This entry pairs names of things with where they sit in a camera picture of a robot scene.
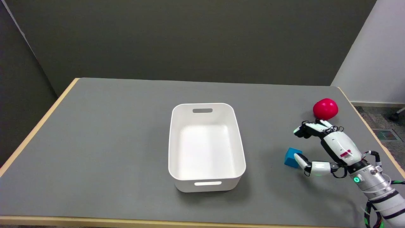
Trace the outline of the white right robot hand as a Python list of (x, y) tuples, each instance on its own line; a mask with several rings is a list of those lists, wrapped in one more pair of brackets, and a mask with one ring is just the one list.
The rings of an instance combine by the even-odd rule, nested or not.
[(294, 159), (305, 176), (331, 174), (341, 179), (370, 165), (343, 129), (343, 127), (331, 125), (328, 121), (317, 119), (315, 122), (303, 121), (294, 130), (294, 135), (299, 138), (308, 139), (311, 136), (320, 138), (323, 149), (333, 159), (333, 162), (310, 161), (303, 154), (295, 153)]

